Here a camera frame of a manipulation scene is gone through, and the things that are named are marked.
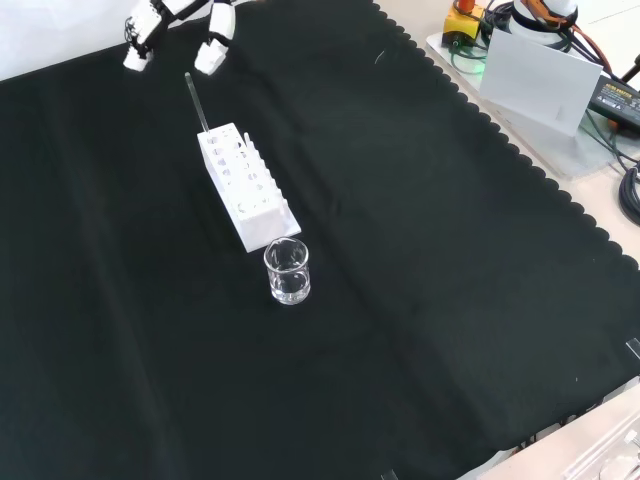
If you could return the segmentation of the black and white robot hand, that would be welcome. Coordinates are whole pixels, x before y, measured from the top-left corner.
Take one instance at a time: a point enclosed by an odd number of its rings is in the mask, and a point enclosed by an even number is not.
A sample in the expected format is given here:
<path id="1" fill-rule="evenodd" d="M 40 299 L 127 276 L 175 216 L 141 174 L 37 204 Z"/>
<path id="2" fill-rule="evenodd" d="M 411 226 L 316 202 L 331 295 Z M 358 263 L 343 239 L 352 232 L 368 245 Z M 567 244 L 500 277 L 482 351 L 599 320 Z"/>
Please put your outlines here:
<path id="1" fill-rule="evenodd" d="M 125 20 L 124 36 L 128 44 L 125 68 L 142 72 L 169 26 L 184 21 L 204 5 L 211 4 L 207 39 L 201 44 L 194 67 L 211 76 L 226 59 L 236 28 L 232 1 L 139 1 Z"/>

